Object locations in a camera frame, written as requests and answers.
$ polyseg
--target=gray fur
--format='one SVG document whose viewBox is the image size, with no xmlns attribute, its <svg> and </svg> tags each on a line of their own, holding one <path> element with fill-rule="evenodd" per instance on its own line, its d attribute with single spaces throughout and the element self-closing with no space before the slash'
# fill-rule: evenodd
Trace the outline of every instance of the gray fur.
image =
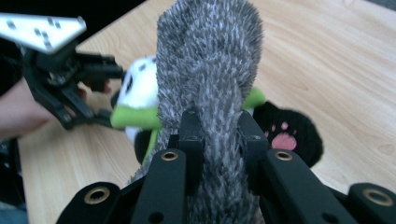
<svg viewBox="0 0 396 224">
<path fill-rule="evenodd" d="M 246 0 L 179 0 L 158 21 L 157 81 L 163 129 L 147 162 L 177 133 L 182 112 L 198 109 L 205 134 L 203 180 L 188 199 L 190 223 L 251 223 L 258 199 L 248 190 L 236 140 L 242 103 L 257 73 L 262 23 Z"/>
</svg>

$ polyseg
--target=panda plush toy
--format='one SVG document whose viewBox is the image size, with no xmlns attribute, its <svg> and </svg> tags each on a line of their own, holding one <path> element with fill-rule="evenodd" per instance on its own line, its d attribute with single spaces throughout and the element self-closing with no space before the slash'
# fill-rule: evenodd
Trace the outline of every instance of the panda plush toy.
<svg viewBox="0 0 396 224">
<path fill-rule="evenodd" d="M 124 130 L 140 163 L 153 149 L 161 123 L 157 117 L 158 85 L 155 56 L 136 60 L 113 97 L 111 123 Z M 279 108 L 253 87 L 243 108 L 259 124 L 270 148 L 292 150 L 311 167 L 320 160 L 323 144 L 315 124 L 303 113 Z"/>
</svg>

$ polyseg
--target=light wood surface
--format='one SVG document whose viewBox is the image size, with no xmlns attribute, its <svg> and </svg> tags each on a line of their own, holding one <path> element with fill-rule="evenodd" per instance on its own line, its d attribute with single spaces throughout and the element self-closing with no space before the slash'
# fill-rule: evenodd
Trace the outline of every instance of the light wood surface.
<svg viewBox="0 0 396 224">
<path fill-rule="evenodd" d="M 124 68 L 156 50 L 156 21 L 174 0 L 149 0 L 80 49 L 112 54 Z M 254 0 L 264 28 L 255 85 L 276 105 L 308 115 L 325 144 L 313 168 L 347 192 L 372 182 L 396 191 L 396 12 L 353 0 Z M 112 82 L 114 90 L 120 87 Z M 107 107 L 109 96 L 89 94 Z M 138 168 L 124 132 L 56 121 L 21 139 L 31 223 L 55 223 L 85 186 L 125 187 Z"/>
</svg>

